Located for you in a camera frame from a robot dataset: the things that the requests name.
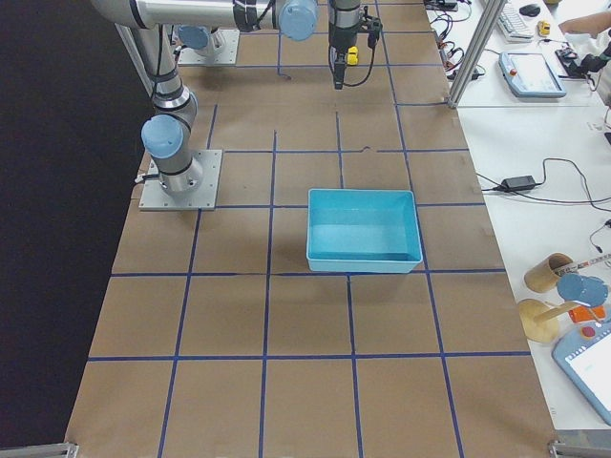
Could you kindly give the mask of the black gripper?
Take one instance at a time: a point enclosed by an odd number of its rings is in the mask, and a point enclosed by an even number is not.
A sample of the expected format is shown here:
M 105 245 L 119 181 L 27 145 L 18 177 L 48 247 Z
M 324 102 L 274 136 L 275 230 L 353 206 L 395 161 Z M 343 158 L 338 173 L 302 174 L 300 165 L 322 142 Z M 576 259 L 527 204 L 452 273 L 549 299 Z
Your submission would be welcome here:
M 342 90 L 345 82 L 346 55 L 348 49 L 356 45 L 357 34 L 368 36 L 368 47 L 374 52 L 380 39 L 382 22 L 378 17 L 364 17 L 349 26 L 329 24 L 329 62 L 332 65 L 333 85 L 335 90 Z

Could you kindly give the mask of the person forearm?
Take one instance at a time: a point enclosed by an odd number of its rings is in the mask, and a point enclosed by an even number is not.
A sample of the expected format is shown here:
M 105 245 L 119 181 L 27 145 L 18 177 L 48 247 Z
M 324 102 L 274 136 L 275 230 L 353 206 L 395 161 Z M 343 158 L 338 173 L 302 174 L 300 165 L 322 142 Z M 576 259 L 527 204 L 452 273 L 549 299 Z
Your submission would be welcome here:
M 558 25 L 562 33 L 587 33 L 596 36 L 610 28 L 609 10 L 566 20 Z

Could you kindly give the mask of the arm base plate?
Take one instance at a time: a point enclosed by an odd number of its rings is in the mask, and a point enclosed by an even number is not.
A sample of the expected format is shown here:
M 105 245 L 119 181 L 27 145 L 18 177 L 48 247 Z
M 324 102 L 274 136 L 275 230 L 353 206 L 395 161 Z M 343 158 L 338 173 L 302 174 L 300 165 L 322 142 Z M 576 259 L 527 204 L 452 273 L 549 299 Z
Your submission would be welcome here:
M 179 26 L 174 31 L 182 67 L 235 66 L 240 32 L 234 29 Z
M 223 150 L 192 150 L 190 168 L 181 175 L 158 171 L 151 160 L 138 208 L 142 211 L 212 211 L 216 207 Z

